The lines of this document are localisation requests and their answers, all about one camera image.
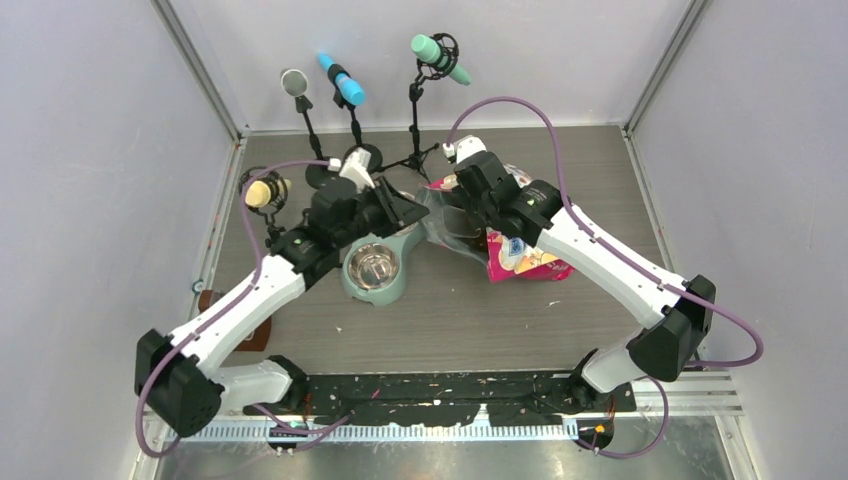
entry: blue microphone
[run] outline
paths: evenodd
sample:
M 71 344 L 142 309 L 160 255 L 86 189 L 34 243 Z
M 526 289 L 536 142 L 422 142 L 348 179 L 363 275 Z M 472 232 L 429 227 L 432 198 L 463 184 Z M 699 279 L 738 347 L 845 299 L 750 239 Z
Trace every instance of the blue microphone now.
M 324 53 L 318 54 L 318 63 L 327 72 L 327 77 L 330 81 L 339 89 L 342 98 L 355 107 L 365 103 L 365 90 L 362 89 L 362 86 L 356 80 L 350 78 L 347 71 L 341 65 L 334 62 L 332 58 Z

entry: microphone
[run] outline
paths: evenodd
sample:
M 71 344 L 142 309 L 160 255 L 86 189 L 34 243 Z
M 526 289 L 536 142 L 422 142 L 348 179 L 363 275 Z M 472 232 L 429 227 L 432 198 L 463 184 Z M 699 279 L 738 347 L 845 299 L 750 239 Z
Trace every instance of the microphone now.
M 423 63 L 433 68 L 441 69 L 450 64 L 450 55 L 445 55 L 439 43 L 427 35 L 416 35 L 412 38 L 412 52 Z M 471 85 L 471 75 L 457 63 L 448 74 L 460 85 Z
M 306 75 L 296 68 L 287 68 L 280 74 L 280 86 L 292 97 L 299 97 L 306 93 Z
M 330 82 L 339 89 L 342 98 L 355 107 L 365 103 L 365 90 L 356 80 L 350 78 L 344 67 L 324 53 L 318 54 L 318 63 L 327 72 L 327 78 L 330 79 Z
M 244 203 L 251 208 L 262 208 L 276 200 L 283 192 L 291 191 L 291 180 L 287 178 L 256 180 L 247 188 Z

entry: stainless steel bowl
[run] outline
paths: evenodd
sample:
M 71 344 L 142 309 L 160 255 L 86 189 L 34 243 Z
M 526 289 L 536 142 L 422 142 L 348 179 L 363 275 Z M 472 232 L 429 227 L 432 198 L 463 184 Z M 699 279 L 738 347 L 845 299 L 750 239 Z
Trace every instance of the stainless steel bowl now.
M 399 266 L 392 249 L 381 243 L 366 243 L 350 257 L 348 274 L 357 287 L 374 290 L 391 283 L 400 271 Z

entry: brown table surface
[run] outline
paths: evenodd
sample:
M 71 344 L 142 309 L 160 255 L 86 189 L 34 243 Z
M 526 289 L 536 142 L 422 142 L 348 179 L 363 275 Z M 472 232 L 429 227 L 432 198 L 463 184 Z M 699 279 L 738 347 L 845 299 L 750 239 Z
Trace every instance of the brown table surface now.
M 600 226 L 649 260 L 660 254 L 651 231 L 633 167 L 617 127 L 559 128 L 569 194 Z M 534 178 L 555 182 L 553 149 L 539 128 L 475 130 L 489 151 Z M 423 145 L 443 141 L 443 131 L 422 133 Z M 411 151 L 406 132 L 364 135 L 377 145 L 384 163 Z M 349 134 L 321 135 L 326 155 L 340 157 Z M 243 168 L 312 158 L 305 135 L 253 136 Z M 451 167 L 435 152 L 427 160 L 431 178 Z M 293 226 L 313 192 L 303 167 L 283 170 L 294 181 L 281 212 Z M 422 179 L 398 167 L 386 176 L 400 190 L 415 192 Z M 264 240 L 262 221 L 251 220 Z M 488 281 L 482 264 L 422 243 L 411 253 L 404 295 L 374 307 L 348 297 L 339 271 L 274 315 L 265 352 L 234 353 L 227 364 L 257 362 L 282 354 L 308 373 L 365 373 L 571 368 L 590 349 L 609 345 L 635 331 L 637 323 L 609 294 L 582 274 L 562 282 L 512 279 Z M 253 255 L 238 210 L 233 208 L 214 281 L 228 290 L 253 268 Z

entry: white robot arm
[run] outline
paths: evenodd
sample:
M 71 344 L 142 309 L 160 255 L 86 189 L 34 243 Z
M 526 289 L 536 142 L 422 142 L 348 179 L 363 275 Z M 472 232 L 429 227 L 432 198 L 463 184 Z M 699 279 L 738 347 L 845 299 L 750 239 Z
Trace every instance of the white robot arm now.
M 686 281 L 649 262 L 569 203 L 593 231 L 589 236 L 563 207 L 558 189 L 540 180 L 520 187 L 479 138 L 459 140 L 446 155 L 456 163 L 457 200 L 478 225 L 521 238 L 571 264 L 621 302 L 642 327 L 606 350 L 590 352 L 580 362 L 567 392 L 577 405 L 588 408 L 619 385 L 646 375 L 663 381 L 677 379 L 709 331 L 712 316 L 663 285 L 712 301 L 715 286 L 709 280 L 698 276 Z M 601 239 L 661 283 L 653 283 L 627 265 Z
M 342 248 L 368 234 L 393 235 L 427 213 L 385 178 L 372 180 L 364 167 L 348 161 L 338 178 L 312 196 L 304 222 L 273 241 L 258 278 L 254 272 L 169 335 L 150 330 L 139 339 L 136 394 L 162 358 L 192 338 L 155 380 L 146 399 L 179 436 L 194 435 L 222 410 L 278 402 L 296 409 L 307 386 L 306 375 L 294 363 L 277 355 L 256 365 L 221 368 L 224 359 L 269 315 L 338 267 Z M 213 316 L 217 320 L 201 329 Z

